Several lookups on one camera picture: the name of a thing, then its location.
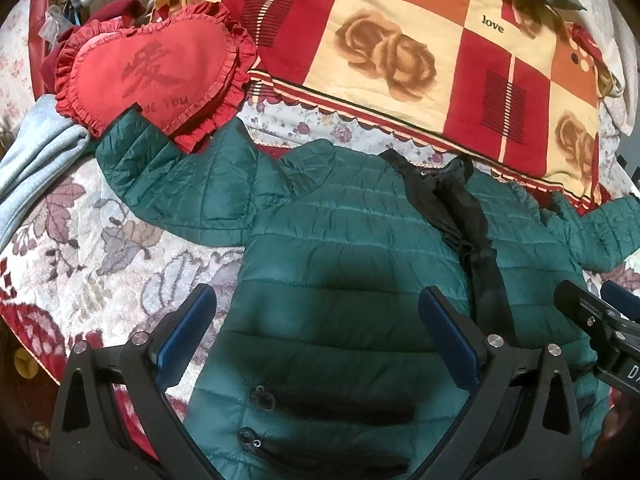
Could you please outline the green quilted puffer jacket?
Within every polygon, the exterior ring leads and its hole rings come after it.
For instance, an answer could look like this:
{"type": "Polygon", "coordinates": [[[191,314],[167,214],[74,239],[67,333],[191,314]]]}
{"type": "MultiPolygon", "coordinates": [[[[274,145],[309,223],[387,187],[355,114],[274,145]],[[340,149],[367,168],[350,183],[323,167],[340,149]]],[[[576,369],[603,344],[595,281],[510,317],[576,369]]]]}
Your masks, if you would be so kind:
{"type": "Polygon", "coordinates": [[[421,174],[439,207],[460,188],[469,200],[461,219],[486,222],[510,308],[501,315],[477,302],[458,252],[408,200],[405,165],[392,156],[318,140],[272,158],[236,119],[189,155],[127,110],[96,160],[139,219],[196,244],[243,249],[184,420],[224,477],[281,478],[266,455],[277,444],[337,459],[393,456],[416,468],[466,399],[420,320],[428,286],[495,333],[511,324],[524,348],[562,348],[582,404],[582,452],[592,452],[608,387],[553,293],[638,249],[635,197],[578,214],[562,195],[541,207],[462,157],[421,174]]]}

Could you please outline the white floral bed blanket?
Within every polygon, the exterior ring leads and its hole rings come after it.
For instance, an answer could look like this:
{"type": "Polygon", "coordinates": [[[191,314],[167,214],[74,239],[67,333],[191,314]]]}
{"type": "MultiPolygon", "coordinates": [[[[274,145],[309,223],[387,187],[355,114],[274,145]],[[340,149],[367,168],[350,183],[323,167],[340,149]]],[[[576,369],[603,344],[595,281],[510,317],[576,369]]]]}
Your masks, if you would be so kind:
{"type": "Polygon", "coordinates": [[[152,327],[198,283],[212,285],[220,313],[177,393],[189,406],[238,284],[241,247],[186,240],[139,219],[86,150],[29,209],[2,256],[14,266],[17,324],[52,372],[76,336],[115,341],[152,327]]]}

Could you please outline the light blue folded garment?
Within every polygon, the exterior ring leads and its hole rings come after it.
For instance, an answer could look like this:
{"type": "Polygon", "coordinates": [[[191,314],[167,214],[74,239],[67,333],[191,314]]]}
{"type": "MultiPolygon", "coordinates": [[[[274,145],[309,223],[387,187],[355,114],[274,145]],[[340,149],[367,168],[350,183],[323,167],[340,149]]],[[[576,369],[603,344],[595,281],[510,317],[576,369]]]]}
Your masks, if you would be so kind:
{"type": "Polygon", "coordinates": [[[43,192],[86,150],[89,131],[62,116],[44,94],[25,115],[1,161],[1,245],[6,246],[43,192]]]}

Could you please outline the grey quilted bedspread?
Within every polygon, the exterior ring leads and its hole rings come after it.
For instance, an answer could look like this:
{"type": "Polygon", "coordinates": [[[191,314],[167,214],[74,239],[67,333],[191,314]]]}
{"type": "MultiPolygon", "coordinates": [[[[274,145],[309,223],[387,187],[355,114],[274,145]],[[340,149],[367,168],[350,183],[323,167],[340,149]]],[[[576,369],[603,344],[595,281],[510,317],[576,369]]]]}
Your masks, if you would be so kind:
{"type": "Polygon", "coordinates": [[[631,136],[637,121],[639,74],[637,44],[614,0],[579,0],[586,8],[579,21],[588,30],[614,78],[613,93],[604,99],[617,130],[631,136]]]}

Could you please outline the red heart-shaped ruffled pillow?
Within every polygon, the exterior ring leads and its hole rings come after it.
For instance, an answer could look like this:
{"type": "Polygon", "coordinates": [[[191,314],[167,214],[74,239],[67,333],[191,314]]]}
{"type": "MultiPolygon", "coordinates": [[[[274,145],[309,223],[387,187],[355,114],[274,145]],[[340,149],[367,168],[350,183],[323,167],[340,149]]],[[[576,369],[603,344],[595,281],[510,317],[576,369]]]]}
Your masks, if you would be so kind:
{"type": "Polygon", "coordinates": [[[58,57],[56,109],[99,138],[135,106],[192,153],[236,115],[256,58],[250,33],[218,2],[146,25],[96,24],[75,32],[58,57]]]}

